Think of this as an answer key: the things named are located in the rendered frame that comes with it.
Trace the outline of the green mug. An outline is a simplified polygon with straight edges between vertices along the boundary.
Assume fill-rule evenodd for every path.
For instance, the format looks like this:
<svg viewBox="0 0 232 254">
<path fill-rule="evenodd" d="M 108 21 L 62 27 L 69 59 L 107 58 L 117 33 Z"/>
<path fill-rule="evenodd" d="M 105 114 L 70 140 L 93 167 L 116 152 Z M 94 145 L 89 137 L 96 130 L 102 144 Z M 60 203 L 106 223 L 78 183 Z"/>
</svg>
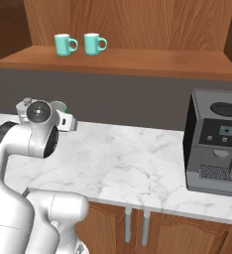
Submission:
<svg viewBox="0 0 232 254">
<path fill-rule="evenodd" d="M 52 101 L 51 105 L 53 108 L 56 110 L 59 110 L 60 112 L 66 113 L 67 112 L 67 107 L 66 104 L 62 101 Z"/>
</svg>

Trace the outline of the teal mug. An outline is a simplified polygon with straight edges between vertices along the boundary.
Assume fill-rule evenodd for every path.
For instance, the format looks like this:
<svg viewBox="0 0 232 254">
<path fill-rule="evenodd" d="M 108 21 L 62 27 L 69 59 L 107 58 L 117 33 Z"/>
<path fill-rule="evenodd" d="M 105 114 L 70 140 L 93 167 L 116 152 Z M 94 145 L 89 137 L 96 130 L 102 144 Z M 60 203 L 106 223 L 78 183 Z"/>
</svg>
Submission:
<svg viewBox="0 0 232 254">
<path fill-rule="evenodd" d="M 98 56 L 107 49 L 107 46 L 107 40 L 101 38 L 97 33 L 84 35 L 84 50 L 88 56 Z"/>
<path fill-rule="evenodd" d="M 55 35 L 55 46 L 58 56 L 68 57 L 78 50 L 78 41 L 69 34 L 57 34 Z"/>
</svg>

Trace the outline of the brown wooden cupboard door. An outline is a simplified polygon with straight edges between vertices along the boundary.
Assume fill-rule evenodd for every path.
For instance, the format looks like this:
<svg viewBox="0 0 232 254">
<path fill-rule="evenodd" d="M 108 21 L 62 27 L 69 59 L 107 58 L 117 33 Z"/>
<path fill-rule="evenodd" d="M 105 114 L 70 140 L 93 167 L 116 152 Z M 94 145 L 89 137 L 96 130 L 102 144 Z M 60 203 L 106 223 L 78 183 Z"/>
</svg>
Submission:
<svg viewBox="0 0 232 254">
<path fill-rule="evenodd" d="M 148 254 L 232 254 L 232 225 L 152 212 Z"/>
<path fill-rule="evenodd" d="M 87 217 L 76 224 L 90 254 L 124 254 L 125 208 L 91 201 Z"/>
</svg>

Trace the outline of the dark grey coffee machine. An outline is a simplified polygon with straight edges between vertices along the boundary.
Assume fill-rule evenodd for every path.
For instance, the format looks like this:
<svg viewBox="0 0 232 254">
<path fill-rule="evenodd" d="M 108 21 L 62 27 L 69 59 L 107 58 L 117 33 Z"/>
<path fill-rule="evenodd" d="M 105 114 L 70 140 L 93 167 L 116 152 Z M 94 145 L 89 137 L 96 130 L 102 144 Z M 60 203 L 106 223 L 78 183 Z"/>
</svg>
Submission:
<svg viewBox="0 0 232 254">
<path fill-rule="evenodd" d="M 188 190 L 232 196 L 232 92 L 191 92 L 182 147 Z"/>
</svg>

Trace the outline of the open wooden wall cabinet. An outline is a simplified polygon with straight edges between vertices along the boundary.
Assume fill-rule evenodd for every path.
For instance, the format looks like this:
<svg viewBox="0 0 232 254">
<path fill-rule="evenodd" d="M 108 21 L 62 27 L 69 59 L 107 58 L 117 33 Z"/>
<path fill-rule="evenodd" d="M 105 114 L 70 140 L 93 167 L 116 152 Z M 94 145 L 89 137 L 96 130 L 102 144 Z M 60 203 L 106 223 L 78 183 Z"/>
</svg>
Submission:
<svg viewBox="0 0 232 254">
<path fill-rule="evenodd" d="M 232 0 L 24 0 L 32 44 L 0 68 L 232 80 Z M 61 58 L 54 36 L 97 33 L 108 48 Z"/>
</svg>

